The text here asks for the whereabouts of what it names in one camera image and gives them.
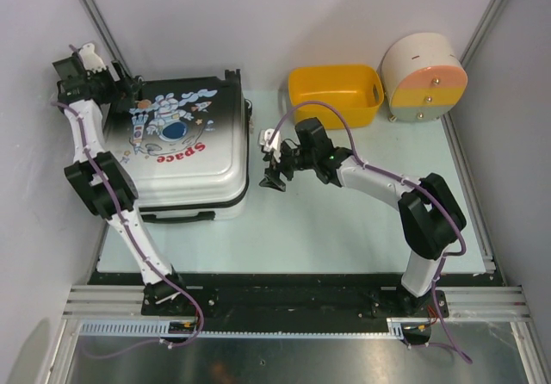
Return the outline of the space print kids suitcase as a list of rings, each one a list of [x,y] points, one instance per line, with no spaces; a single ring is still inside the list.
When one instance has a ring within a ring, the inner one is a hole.
[[[149,81],[109,108],[105,146],[133,179],[143,221],[228,220],[243,212],[251,112],[239,70]]]

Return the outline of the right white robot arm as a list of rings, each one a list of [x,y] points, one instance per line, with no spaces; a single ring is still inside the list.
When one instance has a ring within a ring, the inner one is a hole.
[[[324,184],[359,191],[394,208],[411,252],[399,286],[381,304],[419,315],[428,306],[449,247],[464,241],[467,220],[444,178],[430,173],[412,180],[368,164],[353,146],[335,146],[316,118],[300,121],[294,130],[297,143],[285,142],[274,128],[260,132],[267,164],[261,186],[283,192],[295,172],[311,170]]]

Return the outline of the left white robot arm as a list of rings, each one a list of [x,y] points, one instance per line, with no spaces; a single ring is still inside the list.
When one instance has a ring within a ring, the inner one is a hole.
[[[53,67],[59,75],[54,106],[70,122],[74,145],[65,178],[88,210],[105,220],[130,250],[144,284],[142,312],[200,318],[199,304],[145,228],[132,178],[104,147],[102,105],[135,96],[142,80],[130,77],[118,61],[108,68],[101,58],[85,58],[78,51]]]

